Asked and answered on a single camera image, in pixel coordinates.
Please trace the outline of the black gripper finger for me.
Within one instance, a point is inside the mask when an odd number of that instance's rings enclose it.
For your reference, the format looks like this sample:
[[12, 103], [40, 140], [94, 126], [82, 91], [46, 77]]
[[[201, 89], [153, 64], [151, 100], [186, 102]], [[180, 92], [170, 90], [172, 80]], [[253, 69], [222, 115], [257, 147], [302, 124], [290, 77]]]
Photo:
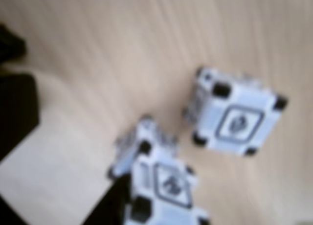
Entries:
[[91, 213], [83, 221], [84, 225], [122, 225], [126, 205], [130, 202], [131, 175], [118, 178]]

